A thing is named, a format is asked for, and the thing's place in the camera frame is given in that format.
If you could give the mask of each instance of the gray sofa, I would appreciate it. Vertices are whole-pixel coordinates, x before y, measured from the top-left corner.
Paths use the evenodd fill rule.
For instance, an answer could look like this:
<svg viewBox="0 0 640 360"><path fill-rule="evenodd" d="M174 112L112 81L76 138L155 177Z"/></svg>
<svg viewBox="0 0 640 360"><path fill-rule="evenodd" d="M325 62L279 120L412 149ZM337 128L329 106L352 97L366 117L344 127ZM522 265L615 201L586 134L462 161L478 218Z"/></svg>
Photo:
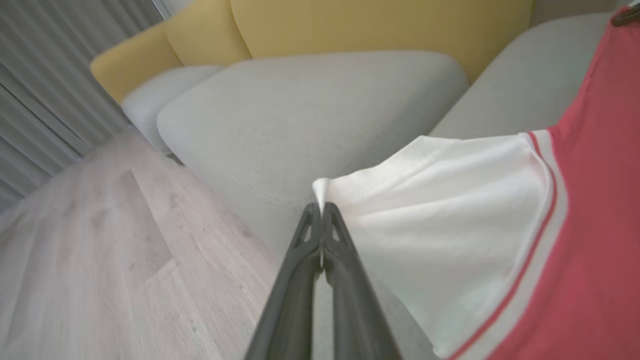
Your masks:
<svg viewBox="0 0 640 360"><path fill-rule="evenodd" d="M555 124L609 16L530 29L468 91L453 59L424 51L244 61L167 104L157 127L282 257L319 177L373 166L419 135L473 138Z"/></svg>

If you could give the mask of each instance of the sofa armrest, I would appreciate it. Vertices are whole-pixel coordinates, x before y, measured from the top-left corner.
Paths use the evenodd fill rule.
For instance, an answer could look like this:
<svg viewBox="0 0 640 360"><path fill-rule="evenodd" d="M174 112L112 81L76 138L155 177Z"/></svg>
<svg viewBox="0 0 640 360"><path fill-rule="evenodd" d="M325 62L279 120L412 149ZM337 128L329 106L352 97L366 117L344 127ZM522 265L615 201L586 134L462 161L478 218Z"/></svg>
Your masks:
<svg viewBox="0 0 640 360"><path fill-rule="evenodd" d="M166 23L162 22L121 42L98 55L91 62L95 79L118 103L150 78L182 62L166 37Z"/></svg>
<svg viewBox="0 0 640 360"><path fill-rule="evenodd" d="M577 95L610 18L611 13L566 17L526 31L429 135L473 139L556 125Z"/></svg>

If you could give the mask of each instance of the yellow cushion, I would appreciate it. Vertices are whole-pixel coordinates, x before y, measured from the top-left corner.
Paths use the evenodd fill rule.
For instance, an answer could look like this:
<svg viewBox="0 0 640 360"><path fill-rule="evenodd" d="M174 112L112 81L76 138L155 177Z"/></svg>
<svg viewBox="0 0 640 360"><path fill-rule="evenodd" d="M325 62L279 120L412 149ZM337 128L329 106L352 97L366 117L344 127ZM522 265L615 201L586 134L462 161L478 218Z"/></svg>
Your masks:
<svg viewBox="0 0 640 360"><path fill-rule="evenodd" d="M121 42L91 62L91 72L118 103L152 77L182 66L166 39L166 23Z"/></svg>
<svg viewBox="0 0 640 360"><path fill-rule="evenodd" d="M251 58L229 0L195 0L167 22L166 36L185 65L231 65Z"/></svg>
<svg viewBox="0 0 640 360"><path fill-rule="evenodd" d="M529 26L532 0L231 0L254 58L422 49L470 80Z"/></svg>

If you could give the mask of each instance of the wooden floor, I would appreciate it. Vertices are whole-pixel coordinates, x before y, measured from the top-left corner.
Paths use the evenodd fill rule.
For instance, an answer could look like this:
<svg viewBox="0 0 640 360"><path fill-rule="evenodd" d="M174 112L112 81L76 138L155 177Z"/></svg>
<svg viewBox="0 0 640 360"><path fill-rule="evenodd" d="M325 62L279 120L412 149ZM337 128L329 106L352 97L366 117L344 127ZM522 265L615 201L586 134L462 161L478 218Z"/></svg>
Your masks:
<svg viewBox="0 0 640 360"><path fill-rule="evenodd" d="M278 267L187 168L128 129L0 216L0 359L241 359ZM431 359L372 280L405 360ZM314 359L333 358L331 303L321 278Z"/></svg>

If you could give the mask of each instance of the gray curtain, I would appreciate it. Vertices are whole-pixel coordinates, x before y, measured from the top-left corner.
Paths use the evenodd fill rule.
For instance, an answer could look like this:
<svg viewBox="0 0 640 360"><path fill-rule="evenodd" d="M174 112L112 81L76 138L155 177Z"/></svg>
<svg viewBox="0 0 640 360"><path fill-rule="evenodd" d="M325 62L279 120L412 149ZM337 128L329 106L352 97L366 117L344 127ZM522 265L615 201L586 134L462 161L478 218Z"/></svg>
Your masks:
<svg viewBox="0 0 640 360"><path fill-rule="evenodd" d="M129 124L89 63L160 21L152 0L0 1L0 213Z"/></svg>

